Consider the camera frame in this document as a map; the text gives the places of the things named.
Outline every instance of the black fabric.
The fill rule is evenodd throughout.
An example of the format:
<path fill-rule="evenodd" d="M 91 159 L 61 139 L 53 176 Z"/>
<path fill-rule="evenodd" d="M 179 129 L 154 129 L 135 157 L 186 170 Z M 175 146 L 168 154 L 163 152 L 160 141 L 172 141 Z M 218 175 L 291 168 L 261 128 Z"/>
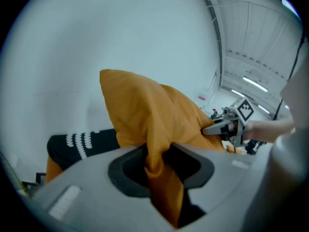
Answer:
<path fill-rule="evenodd" d="M 185 189 L 183 193 L 183 205 L 178 219 L 178 227 L 181 228 L 196 219 L 199 219 L 205 214 L 206 212 L 204 212 L 197 205 L 191 204 L 188 191 Z"/>
<path fill-rule="evenodd" d="M 247 151 L 247 153 L 248 153 L 249 155 L 255 155 L 255 154 L 256 154 L 256 152 L 255 152 L 253 149 L 254 149 L 254 147 L 256 146 L 257 143 L 258 143 L 257 140 L 251 139 L 251 140 L 246 144 L 245 150 Z"/>
<path fill-rule="evenodd" d="M 265 145 L 266 142 L 259 141 L 258 144 L 259 144 L 259 145 L 258 145 L 258 147 L 256 148 L 256 151 L 259 149 L 259 147 L 261 147 L 262 145 Z"/>
<path fill-rule="evenodd" d="M 169 150 L 164 152 L 163 159 L 172 166 L 182 183 L 201 168 L 199 158 L 193 158 L 174 145 L 171 145 Z"/>
<path fill-rule="evenodd" d="M 220 130 L 221 130 L 221 134 L 229 133 L 228 125 L 225 125 L 224 127 L 221 127 Z"/>
<path fill-rule="evenodd" d="M 50 158 L 66 170 L 82 157 L 105 153 L 120 148 L 116 131 L 114 129 L 101 130 L 90 133 L 56 135 L 47 143 L 47 151 Z"/>
<path fill-rule="evenodd" d="M 144 144 L 114 159 L 108 167 L 108 176 L 113 185 L 129 197 L 149 198 L 148 178 L 144 170 L 148 154 Z"/>

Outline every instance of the ceiling beam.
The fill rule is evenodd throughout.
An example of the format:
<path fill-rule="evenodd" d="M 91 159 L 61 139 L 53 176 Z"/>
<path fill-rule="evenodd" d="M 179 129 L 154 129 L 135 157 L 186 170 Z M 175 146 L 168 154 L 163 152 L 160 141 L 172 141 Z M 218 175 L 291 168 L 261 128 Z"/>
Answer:
<path fill-rule="evenodd" d="M 232 93 L 231 91 L 230 91 L 230 89 L 231 89 L 231 87 L 227 87 L 227 86 L 225 86 L 225 83 L 223 83 L 223 85 L 222 85 L 222 87 L 220 88 L 221 90 L 225 90 L 226 92 L 229 92 L 231 95 L 235 95 L 234 93 Z M 267 110 L 269 110 L 269 112 L 270 112 L 270 114 L 267 114 L 267 113 L 264 113 L 264 112 L 262 112 L 262 110 L 260 110 L 260 108 L 258 108 L 258 105 L 260 104 L 260 102 L 257 102 L 256 100 L 252 100 L 251 98 L 249 98 L 249 97 L 247 97 L 248 99 L 249 99 L 249 101 L 252 103 L 252 105 L 254 105 L 254 106 L 256 106 L 256 108 L 255 108 L 255 111 L 259 111 L 259 112 L 261 112 L 262 114 L 264 114 L 265 116 L 269 116 L 270 118 L 273 118 L 273 116 L 274 116 L 274 113 L 275 113 L 275 111 L 276 110 L 274 110 L 272 107 L 271 107 L 271 109 L 269 109 L 269 107 L 268 106 L 263 106 L 264 108 L 266 108 Z M 279 113 L 278 114 L 278 119 L 283 119 L 283 118 L 287 118 L 288 117 L 288 115 L 287 114 L 285 114 L 285 113 Z"/>
<path fill-rule="evenodd" d="M 220 68 L 220 76 L 222 77 L 223 73 L 224 73 L 224 67 L 225 67 L 225 31 L 224 31 L 224 27 L 223 27 L 223 21 L 222 21 L 222 16 L 221 16 L 221 11 L 220 8 L 216 5 L 218 5 L 218 1 L 217 0 L 210 0 L 213 6 L 213 10 L 216 14 L 216 20 L 218 23 L 218 27 L 219 27 L 219 32 L 220 32 L 220 38 L 221 38 L 221 68 Z"/>
<path fill-rule="evenodd" d="M 267 9 L 271 9 L 285 16 L 287 19 L 291 20 L 299 27 L 301 27 L 301 21 L 297 18 L 297 16 L 288 8 L 286 8 L 280 1 L 276 0 L 235 0 L 235 1 L 249 2 L 255 5 L 265 7 Z"/>
<path fill-rule="evenodd" d="M 280 102 L 281 98 L 280 98 L 279 94 L 264 92 L 264 91 L 256 88 L 255 86 L 247 83 L 241 77 L 235 76 L 231 73 L 227 73 L 227 72 L 224 73 L 223 80 L 228 81 L 230 83 L 236 83 L 237 86 L 239 86 L 239 88 L 241 88 L 242 90 L 246 90 L 247 92 L 250 92 L 251 94 L 259 97 L 259 99 L 261 99 L 261 100 L 266 98 L 268 102 L 273 102 L 274 105 L 279 104 L 279 102 Z"/>
<path fill-rule="evenodd" d="M 253 102 L 254 105 L 261 105 L 262 107 L 266 108 L 267 110 L 270 111 L 270 117 L 273 118 L 274 114 L 276 113 L 276 110 L 277 110 L 277 107 L 278 107 L 278 103 L 274 104 L 274 103 L 271 103 L 269 104 L 268 102 L 262 100 L 261 98 L 255 96 L 254 94 L 252 94 L 251 92 L 249 92 L 248 90 L 246 89 L 243 89 L 235 84 L 232 84 L 230 82 L 228 82 L 227 80 L 224 80 L 223 81 L 223 84 L 220 88 L 223 88 L 227 91 L 230 92 L 231 89 L 234 89 L 238 92 L 241 92 L 243 93 L 245 96 L 247 96 L 249 98 L 249 100 L 251 102 Z M 282 118 L 286 118 L 286 117 L 289 117 L 290 114 L 289 114 L 289 111 L 284 107 L 284 105 L 281 106 L 281 109 L 279 111 L 279 114 L 278 114 L 278 119 L 282 119 Z"/>
<path fill-rule="evenodd" d="M 275 114 L 279 101 L 275 102 L 269 94 L 263 95 L 261 97 L 257 90 L 253 87 L 250 87 L 244 83 L 241 83 L 242 80 L 238 79 L 237 77 L 225 75 L 222 83 L 222 87 L 226 87 L 227 89 L 234 89 L 240 93 L 243 93 L 245 96 L 250 97 L 256 104 L 261 105 L 262 107 L 266 108 L 268 111 L 270 111 L 270 116 L 273 117 Z M 284 115 L 283 110 L 280 110 L 280 115 Z"/>
<path fill-rule="evenodd" d="M 242 55 L 232 53 L 232 52 L 226 52 L 225 57 L 229 58 L 231 60 L 240 62 L 242 64 L 245 64 L 249 68 L 258 70 L 262 75 L 266 75 L 267 77 L 270 77 L 271 79 L 273 79 L 273 81 L 275 81 L 276 84 L 281 88 L 286 85 L 286 81 L 282 77 L 280 77 L 279 75 L 277 75 L 273 71 L 269 70 L 267 67 L 257 63 L 254 60 L 251 60 L 247 57 L 244 57 Z"/>

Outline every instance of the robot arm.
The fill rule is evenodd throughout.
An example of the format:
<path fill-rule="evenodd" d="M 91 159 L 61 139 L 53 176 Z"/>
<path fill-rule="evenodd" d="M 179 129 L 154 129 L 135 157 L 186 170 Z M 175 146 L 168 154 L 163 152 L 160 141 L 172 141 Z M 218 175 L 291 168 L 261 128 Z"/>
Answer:
<path fill-rule="evenodd" d="M 224 141 L 230 141 L 234 147 L 243 145 L 245 125 L 254 113 L 247 98 L 240 98 L 224 109 L 223 117 L 215 119 L 215 124 L 202 129 L 204 135 L 220 135 Z"/>

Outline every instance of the laundry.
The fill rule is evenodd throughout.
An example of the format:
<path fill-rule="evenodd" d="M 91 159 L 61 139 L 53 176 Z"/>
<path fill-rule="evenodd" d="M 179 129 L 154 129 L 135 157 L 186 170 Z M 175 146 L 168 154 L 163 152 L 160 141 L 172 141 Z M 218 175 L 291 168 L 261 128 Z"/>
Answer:
<path fill-rule="evenodd" d="M 172 142 L 223 152 L 220 136 L 201 134 L 214 122 L 180 91 L 147 77 L 102 70 L 100 84 L 119 145 L 147 143 L 144 168 L 152 204 L 177 228 L 184 188 L 162 154 Z"/>

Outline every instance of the black cable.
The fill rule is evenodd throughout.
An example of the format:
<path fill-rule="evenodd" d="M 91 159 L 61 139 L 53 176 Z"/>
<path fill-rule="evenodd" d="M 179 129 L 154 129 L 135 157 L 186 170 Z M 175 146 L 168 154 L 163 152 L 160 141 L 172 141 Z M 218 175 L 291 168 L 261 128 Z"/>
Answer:
<path fill-rule="evenodd" d="M 295 60 L 294 60 L 294 64 L 293 64 L 293 67 L 292 67 L 292 69 L 291 69 L 290 76 L 289 76 L 287 82 L 289 82 L 289 80 L 291 79 L 291 77 L 292 77 L 292 75 L 293 75 L 293 72 L 294 72 L 294 69 L 295 69 L 295 66 L 296 66 L 297 60 L 298 60 L 299 50 L 300 50 L 300 48 L 302 47 L 303 43 L 305 42 L 305 36 L 306 36 L 306 29 L 305 29 L 305 27 L 303 26 L 303 33 L 302 33 L 302 36 L 301 36 L 301 39 L 300 39 L 300 42 L 299 42 L 299 45 L 298 45 L 298 49 L 297 49 L 296 57 L 295 57 Z M 279 103 L 279 106 L 278 106 L 278 108 L 277 108 L 277 110 L 276 110 L 276 113 L 275 113 L 275 115 L 274 115 L 274 117 L 273 117 L 272 120 L 277 120 L 277 117 L 278 117 L 278 113 L 279 113 L 281 104 L 282 104 L 282 99 L 281 99 L 281 101 L 280 101 L 280 103 Z"/>

